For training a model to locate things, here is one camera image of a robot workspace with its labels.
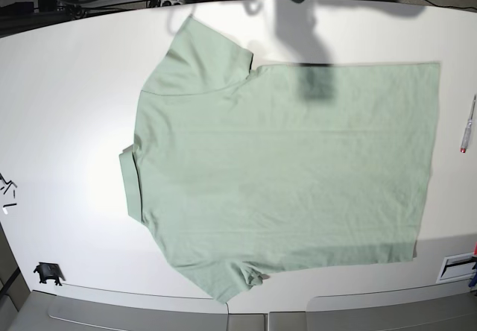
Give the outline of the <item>light green T-shirt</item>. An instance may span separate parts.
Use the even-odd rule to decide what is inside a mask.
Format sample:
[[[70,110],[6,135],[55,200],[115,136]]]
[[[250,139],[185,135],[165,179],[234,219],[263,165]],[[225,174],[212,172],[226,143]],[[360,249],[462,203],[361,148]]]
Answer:
[[[180,26],[119,157],[129,216],[220,303],[271,274],[411,261],[440,65],[252,62],[194,18]]]

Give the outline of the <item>black clamp bracket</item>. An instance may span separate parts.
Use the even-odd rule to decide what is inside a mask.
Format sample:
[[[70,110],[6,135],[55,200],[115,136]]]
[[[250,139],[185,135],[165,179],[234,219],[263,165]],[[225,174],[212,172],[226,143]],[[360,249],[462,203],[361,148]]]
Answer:
[[[49,280],[52,280],[56,286],[62,286],[62,281],[66,280],[60,266],[55,263],[40,262],[35,267],[34,273],[38,274],[41,284],[46,284]]]

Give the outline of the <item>white power strip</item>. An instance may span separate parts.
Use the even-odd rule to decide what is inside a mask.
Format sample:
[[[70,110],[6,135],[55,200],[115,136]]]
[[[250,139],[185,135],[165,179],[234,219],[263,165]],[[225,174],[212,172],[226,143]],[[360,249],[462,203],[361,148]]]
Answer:
[[[184,4],[183,0],[160,0],[160,7],[170,7]]]

